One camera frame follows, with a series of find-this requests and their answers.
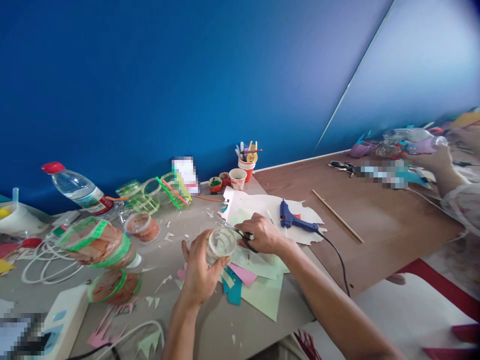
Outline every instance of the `sleeve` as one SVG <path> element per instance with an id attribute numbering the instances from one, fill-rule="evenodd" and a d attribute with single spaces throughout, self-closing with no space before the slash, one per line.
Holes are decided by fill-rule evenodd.
<path id="1" fill-rule="evenodd" d="M 480 183 L 465 184 L 450 191 L 441 206 L 466 229 L 480 236 Z"/>

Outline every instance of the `pink paper cutout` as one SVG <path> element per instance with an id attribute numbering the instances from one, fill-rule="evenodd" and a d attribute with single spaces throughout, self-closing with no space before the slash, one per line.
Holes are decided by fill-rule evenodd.
<path id="1" fill-rule="evenodd" d="M 185 276 L 187 275 L 187 263 L 183 265 L 183 269 L 178 269 L 176 275 L 181 281 L 185 281 Z"/>
<path id="2" fill-rule="evenodd" d="M 250 287 L 257 278 L 256 274 L 247 269 L 244 269 L 243 267 L 237 266 L 233 263 L 228 264 L 228 266 L 247 287 Z"/>
<path id="3" fill-rule="evenodd" d="M 125 326 L 123 328 L 123 331 L 120 333 L 120 335 L 118 335 L 117 337 L 113 338 L 112 340 L 110 340 L 110 338 L 107 336 L 105 339 L 104 339 L 104 336 L 105 336 L 105 333 L 107 332 L 107 330 L 109 329 L 110 327 L 110 324 L 112 323 L 112 320 L 111 319 L 108 324 L 103 328 L 102 331 L 100 331 L 100 329 L 102 328 L 102 325 L 104 324 L 105 320 L 107 319 L 107 317 L 109 316 L 110 312 L 114 309 L 115 306 L 112 306 L 110 309 L 108 309 L 108 311 L 106 312 L 105 316 L 103 317 L 103 319 L 100 321 L 100 324 L 98 325 L 98 327 L 96 328 L 96 330 L 90 335 L 90 337 L 88 338 L 88 340 L 86 341 L 86 343 L 90 346 L 92 346 L 93 348 L 99 348 L 107 343 L 114 343 L 115 341 L 117 341 L 118 339 L 120 339 L 123 335 L 124 335 L 124 332 L 125 330 L 127 329 L 127 326 Z"/>

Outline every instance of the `person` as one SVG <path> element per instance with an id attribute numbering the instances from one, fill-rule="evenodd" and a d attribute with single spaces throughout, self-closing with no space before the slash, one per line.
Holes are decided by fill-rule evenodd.
<path id="1" fill-rule="evenodd" d="M 441 207 L 465 226 L 467 235 L 447 243 L 441 257 L 461 287 L 480 299 L 480 126 L 455 128 L 448 137 L 450 146 L 440 145 L 433 154 L 404 158 L 409 164 L 433 173 Z M 462 161 L 471 165 L 455 165 Z M 387 280 L 405 283 L 402 274 L 393 274 Z"/>
<path id="2" fill-rule="evenodd" d="M 258 252 L 280 257 L 301 287 L 315 318 L 345 358 L 405 359 L 341 288 L 314 265 L 295 241 L 282 235 L 269 219 L 255 213 L 250 220 L 235 227 L 253 234 L 250 244 Z M 220 273 L 230 260 L 229 257 L 220 258 L 208 267 L 206 251 L 211 232 L 202 232 L 191 243 L 190 249 L 184 241 L 181 244 L 188 268 L 171 314 L 162 360 L 193 357 L 197 314 L 214 292 Z"/>

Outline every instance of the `yellow lid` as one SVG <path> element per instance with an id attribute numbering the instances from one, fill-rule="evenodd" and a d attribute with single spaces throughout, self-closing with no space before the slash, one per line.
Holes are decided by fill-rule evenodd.
<path id="1" fill-rule="evenodd" d="M 6 208 L 0 207 L 0 219 L 6 218 L 10 214 L 10 211 L 8 211 Z"/>

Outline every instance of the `wooden stick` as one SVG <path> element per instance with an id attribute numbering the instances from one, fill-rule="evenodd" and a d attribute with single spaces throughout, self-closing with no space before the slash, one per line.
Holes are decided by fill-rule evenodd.
<path id="1" fill-rule="evenodd" d="M 317 194 L 317 192 L 316 192 L 315 190 L 312 189 L 312 192 L 313 192 L 313 193 L 315 194 L 315 196 L 332 212 L 332 214 L 335 215 L 336 218 L 337 218 L 338 220 L 340 220 L 341 223 L 342 223 L 343 225 L 345 225 L 346 228 L 347 228 L 348 230 L 350 230 L 350 232 L 351 232 L 358 240 L 360 240 L 360 242 L 361 242 L 362 244 L 365 243 L 365 241 L 362 240 L 362 238 L 335 212 L 335 210 L 333 210 L 333 209 L 330 207 L 330 205 L 328 205 L 328 204 L 325 202 L 325 200 L 323 200 L 323 199 L 320 197 L 320 195 Z"/>

